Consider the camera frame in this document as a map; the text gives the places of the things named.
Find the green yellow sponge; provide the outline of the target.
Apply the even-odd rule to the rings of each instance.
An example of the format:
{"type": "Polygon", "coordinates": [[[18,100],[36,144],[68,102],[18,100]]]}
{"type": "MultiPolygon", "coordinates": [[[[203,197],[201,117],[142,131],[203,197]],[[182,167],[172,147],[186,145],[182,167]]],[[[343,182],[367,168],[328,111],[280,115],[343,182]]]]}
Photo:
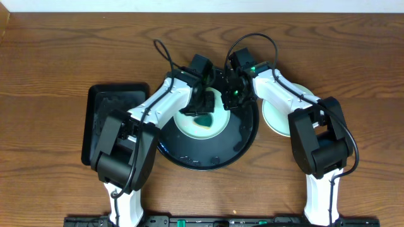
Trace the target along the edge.
{"type": "Polygon", "coordinates": [[[199,115],[194,117],[193,123],[198,127],[209,129],[213,124],[213,117],[210,114],[199,115]]]}

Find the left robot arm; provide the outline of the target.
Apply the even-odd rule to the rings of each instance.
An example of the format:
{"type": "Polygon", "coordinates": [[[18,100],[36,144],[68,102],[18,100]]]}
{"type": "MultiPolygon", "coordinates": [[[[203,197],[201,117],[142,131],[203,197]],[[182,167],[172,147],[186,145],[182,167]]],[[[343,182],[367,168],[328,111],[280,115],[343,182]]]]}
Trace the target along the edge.
{"type": "Polygon", "coordinates": [[[188,67],[171,69],[142,104],[108,114],[90,166],[109,193],[110,226],[140,223],[141,188],[153,168],[161,129],[177,113],[195,117],[213,112],[215,98],[207,87],[214,78],[211,60],[196,54],[188,67]]]}

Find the light green plate bottom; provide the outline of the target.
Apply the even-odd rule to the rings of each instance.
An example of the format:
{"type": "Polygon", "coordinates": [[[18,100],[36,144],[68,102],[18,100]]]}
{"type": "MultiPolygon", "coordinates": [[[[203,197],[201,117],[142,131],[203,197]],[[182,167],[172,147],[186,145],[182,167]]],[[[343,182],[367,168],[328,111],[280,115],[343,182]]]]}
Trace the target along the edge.
{"type": "Polygon", "coordinates": [[[311,106],[276,82],[261,83],[257,95],[263,99],[262,111],[265,122],[281,136],[290,136],[288,115],[299,108],[305,109],[311,106]]]}

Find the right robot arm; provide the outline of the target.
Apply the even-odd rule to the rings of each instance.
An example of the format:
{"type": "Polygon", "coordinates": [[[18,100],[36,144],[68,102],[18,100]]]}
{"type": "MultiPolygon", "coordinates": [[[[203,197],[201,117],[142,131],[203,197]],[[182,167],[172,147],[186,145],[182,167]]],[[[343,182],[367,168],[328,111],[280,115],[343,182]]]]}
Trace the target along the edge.
{"type": "Polygon", "coordinates": [[[339,218],[335,186],[354,151],[338,101],[302,91],[275,64],[257,63],[247,48],[228,52],[223,77],[225,109],[245,107],[260,98],[287,117],[292,154],[306,174],[304,214],[311,224],[334,226],[339,218]]]}

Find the light green plate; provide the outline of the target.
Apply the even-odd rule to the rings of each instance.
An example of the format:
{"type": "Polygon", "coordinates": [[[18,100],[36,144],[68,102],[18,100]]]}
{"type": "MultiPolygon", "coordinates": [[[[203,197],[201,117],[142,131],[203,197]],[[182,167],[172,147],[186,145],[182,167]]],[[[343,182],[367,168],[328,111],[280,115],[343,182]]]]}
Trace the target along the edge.
{"type": "Polygon", "coordinates": [[[214,88],[207,88],[207,90],[212,91],[215,96],[214,111],[207,113],[213,117],[213,124],[209,129],[196,126],[193,123],[194,117],[192,116],[186,116],[180,112],[174,115],[174,122],[178,129],[193,139],[210,139],[219,135],[226,128],[230,120],[230,110],[224,109],[221,93],[214,88]]]}
{"type": "Polygon", "coordinates": [[[276,82],[261,83],[257,95],[263,99],[262,111],[265,122],[281,136],[290,136],[288,115],[299,108],[305,109],[311,106],[276,82]]]}

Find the light green plate top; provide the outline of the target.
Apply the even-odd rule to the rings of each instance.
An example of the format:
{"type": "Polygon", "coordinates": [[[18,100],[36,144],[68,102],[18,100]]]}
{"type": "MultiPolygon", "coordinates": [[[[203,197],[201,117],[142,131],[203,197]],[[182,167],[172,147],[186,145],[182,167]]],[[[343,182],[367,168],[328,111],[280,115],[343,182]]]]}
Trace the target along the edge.
{"type": "Polygon", "coordinates": [[[193,139],[210,139],[219,135],[226,128],[230,120],[230,110],[224,109],[221,93],[214,88],[207,88],[207,90],[212,91],[215,96],[214,111],[207,113],[213,117],[213,124],[209,129],[196,126],[193,123],[194,117],[192,116],[186,116],[180,112],[174,115],[174,122],[178,129],[193,139]]]}

